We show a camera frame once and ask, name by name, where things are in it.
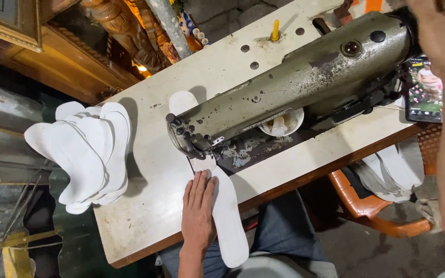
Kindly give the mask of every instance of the phone screen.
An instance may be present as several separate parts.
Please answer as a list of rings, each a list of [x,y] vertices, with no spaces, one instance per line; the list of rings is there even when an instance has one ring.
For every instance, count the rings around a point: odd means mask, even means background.
[[[406,119],[442,123],[442,80],[431,71],[427,57],[410,60],[409,72],[416,84],[406,96]]]

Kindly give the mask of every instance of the sewing machine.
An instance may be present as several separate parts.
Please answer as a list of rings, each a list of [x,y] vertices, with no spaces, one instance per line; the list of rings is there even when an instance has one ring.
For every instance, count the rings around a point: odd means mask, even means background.
[[[295,109],[301,128],[345,122],[396,99],[400,66],[421,54],[416,20],[407,8],[370,12],[285,55],[274,68],[180,114],[166,116],[171,141],[190,158],[205,159],[221,142]]]

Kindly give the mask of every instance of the white bowl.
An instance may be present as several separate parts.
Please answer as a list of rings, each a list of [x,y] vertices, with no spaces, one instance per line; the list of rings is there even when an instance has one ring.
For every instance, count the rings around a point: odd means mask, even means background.
[[[288,114],[283,115],[284,124],[288,127],[288,130],[284,133],[283,136],[287,136],[297,131],[303,123],[303,118],[305,117],[305,112],[303,108],[296,109],[294,111],[289,112]],[[272,124],[274,120],[270,120],[267,123],[259,125],[259,128],[265,132],[266,134],[272,135]]]

